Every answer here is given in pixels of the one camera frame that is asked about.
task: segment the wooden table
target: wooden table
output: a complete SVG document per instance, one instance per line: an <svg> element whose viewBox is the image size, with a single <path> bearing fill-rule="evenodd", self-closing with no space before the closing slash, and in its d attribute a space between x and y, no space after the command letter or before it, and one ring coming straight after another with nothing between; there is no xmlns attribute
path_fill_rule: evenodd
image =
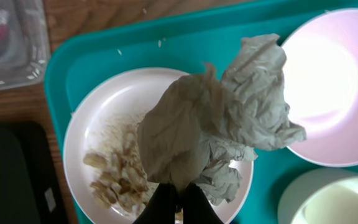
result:
<svg viewBox="0 0 358 224"><path fill-rule="evenodd" d="M123 26L133 22L182 14L245 0L44 0L51 50L77 34ZM47 132L70 223L78 223L65 180L62 158L45 101L43 85L0 91L0 121L40 123Z"/></svg>

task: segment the clear plastic container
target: clear plastic container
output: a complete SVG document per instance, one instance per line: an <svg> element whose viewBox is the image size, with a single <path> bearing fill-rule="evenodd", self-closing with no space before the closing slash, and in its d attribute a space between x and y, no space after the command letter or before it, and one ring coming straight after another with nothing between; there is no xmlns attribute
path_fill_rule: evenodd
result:
<svg viewBox="0 0 358 224"><path fill-rule="evenodd" d="M49 56L42 0L0 0L0 90L41 82Z"/></svg>

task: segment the teal tray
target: teal tray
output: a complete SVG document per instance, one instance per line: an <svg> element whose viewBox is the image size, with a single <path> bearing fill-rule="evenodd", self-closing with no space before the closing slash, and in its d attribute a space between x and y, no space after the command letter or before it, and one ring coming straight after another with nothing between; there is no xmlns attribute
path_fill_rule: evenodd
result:
<svg viewBox="0 0 358 224"><path fill-rule="evenodd" d="M257 1L79 35L64 42L52 55L45 74L45 94L61 152L71 112L108 78L142 67L199 73L204 71L203 62L213 63L220 78L240 49L241 37L277 33L282 42L314 16L344 7L358 7L358 0ZM276 224L278 201L288 184L319 167L288 149L257 153L252 187L234 223ZM358 172L358 166L347 169ZM75 208L80 224L91 223L77 204Z"/></svg>

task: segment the crumpled paper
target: crumpled paper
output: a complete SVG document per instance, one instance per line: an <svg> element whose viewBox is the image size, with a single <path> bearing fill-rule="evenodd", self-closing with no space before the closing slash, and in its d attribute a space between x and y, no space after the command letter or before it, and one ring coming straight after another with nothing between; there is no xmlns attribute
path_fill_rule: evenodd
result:
<svg viewBox="0 0 358 224"><path fill-rule="evenodd" d="M179 192L194 182L212 204L231 202L241 182L231 160L253 161L255 147L274 150L306 139L305 129L288 120L278 38L244 38L221 82L207 65L206 74L169 86L137 130L149 181L171 183Z"/></svg>

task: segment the bowl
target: bowl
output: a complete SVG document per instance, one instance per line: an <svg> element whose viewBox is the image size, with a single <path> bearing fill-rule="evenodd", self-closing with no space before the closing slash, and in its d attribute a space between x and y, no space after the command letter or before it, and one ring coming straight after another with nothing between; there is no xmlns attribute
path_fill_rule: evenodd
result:
<svg viewBox="0 0 358 224"><path fill-rule="evenodd" d="M132 223L117 208L104 209L95 203L90 183L97 178L95 170L83 164L86 153L102 145L120 144L112 133L115 124L125 119L140 122L168 86L187 75L168 68L141 68L116 75L97 86L73 113L64 142L63 165L68 186L84 214L96 224ZM236 199L213 207L218 217L229 223L244 203L252 180L253 162L232 162L242 176Z"/></svg>
<svg viewBox="0 0 358 224"><path fill-rule="evenodd" d="M282 47L289 118L308 133L290 150L322 166L358 165L358 9L314 18Z"/></svg>
<svg viewBox="0 0 358 224"><path fill-rule="evenodd" d="M316 169L301 175L284 191L278 224L358 223L358 174Z"/></svg>

